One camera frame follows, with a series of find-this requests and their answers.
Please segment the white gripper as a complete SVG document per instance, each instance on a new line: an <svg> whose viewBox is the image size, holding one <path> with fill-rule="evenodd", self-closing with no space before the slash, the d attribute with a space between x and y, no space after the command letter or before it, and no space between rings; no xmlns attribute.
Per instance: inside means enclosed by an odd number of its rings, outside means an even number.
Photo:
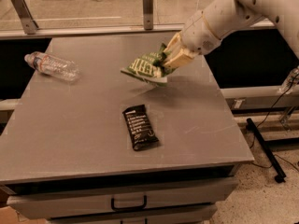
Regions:
<svg viewBox="0 0 299 224"><path fill-rule="evenodd" d="M217 10L198 10L184 24L180 33L175 33L164 49L170 54L163 67L177 69L189 64L198 54L207 55L222 41L217 31L220 13Z"/></svg>

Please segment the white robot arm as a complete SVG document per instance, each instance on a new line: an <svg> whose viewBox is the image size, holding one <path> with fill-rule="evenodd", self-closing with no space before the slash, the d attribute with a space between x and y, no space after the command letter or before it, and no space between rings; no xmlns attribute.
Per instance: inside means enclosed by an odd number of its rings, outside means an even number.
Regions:
<svg viewBox="0 0 299 224"><path fill-rule="evenodd" d="M207 55L229 34L267 18L299 57L299 0L214 0L195 12L168 43L164 67L176 69Z"/></svg>

